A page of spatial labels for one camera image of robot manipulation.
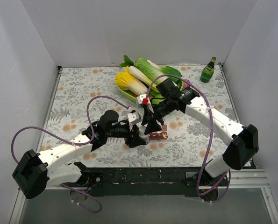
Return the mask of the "red weekly pill organizer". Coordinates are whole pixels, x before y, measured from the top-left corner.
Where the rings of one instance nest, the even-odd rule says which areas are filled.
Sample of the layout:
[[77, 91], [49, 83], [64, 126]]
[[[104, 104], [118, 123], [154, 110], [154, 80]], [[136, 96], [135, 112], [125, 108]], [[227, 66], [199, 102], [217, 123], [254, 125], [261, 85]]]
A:
[[162, 125], [162, 130], [155, 133], [150, 133], [150, 140], [167, 140], [162, 137], [162, 133], [167, 133], [167, 125]]

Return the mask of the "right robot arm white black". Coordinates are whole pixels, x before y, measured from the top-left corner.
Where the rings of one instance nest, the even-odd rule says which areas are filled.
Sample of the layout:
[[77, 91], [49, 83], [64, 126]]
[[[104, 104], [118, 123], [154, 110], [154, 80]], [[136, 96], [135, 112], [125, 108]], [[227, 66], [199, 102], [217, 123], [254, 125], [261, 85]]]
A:
[[230, 169], [241, 170], [259, 151], [258, 130], [252, 124], [244, 126], [229, 119], [211, 108], [200, 93], [191, 87], [180, 90], [169, 78], [157, 85], [157, 89], [164, 97], [157, 105], [152, 105], [145, 94], [136, 98], [137, 104], [144, 108], [142, 124], [147, 126], [146, 134], [159, 131], [163, 117], [177, 110], [197, 119], [227, 146], [222, 155], [205, 165], [200, 174], [205, 185], [214, 184], [219, 175]]

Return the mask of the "white pill bottle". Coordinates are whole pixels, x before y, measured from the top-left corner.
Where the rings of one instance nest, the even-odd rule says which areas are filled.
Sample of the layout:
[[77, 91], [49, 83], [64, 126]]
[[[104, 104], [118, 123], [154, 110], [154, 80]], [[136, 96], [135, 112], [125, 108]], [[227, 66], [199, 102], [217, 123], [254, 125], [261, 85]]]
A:
[[149, 141], [150, 141], [150, 136], [149, 136], [149, 134], [145, 134], [145, 130], [146, 130], [146, 127], [145, 127], [145, 126], [140, 126], [140, 127], [139, 127], [139, 129], [138, 129], [139, 137], [140, 137], [141, 140], [143, 140], [146, 144], [148, 144]]

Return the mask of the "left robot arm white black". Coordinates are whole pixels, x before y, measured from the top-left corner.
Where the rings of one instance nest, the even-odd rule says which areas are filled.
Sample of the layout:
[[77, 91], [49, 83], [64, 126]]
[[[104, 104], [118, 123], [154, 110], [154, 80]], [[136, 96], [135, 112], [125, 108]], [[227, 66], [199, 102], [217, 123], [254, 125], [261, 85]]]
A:
[[146, 118], [134, 110], [125, 120], [119, 120], [117, 112], [108, 110], [74, 139], [64, 140], [62, 145], [42, 153], [32, 149], [25, 152], [17, 161], [12, 177], [27, 199], [37, 197], [46, 187], [62, 183], [83, 187], [90, 180], [86, 166], [63, 164], [100, 148], [108, 138], [123, 138], [129, 148], [146, 145], [150, 139], [148, 126]]

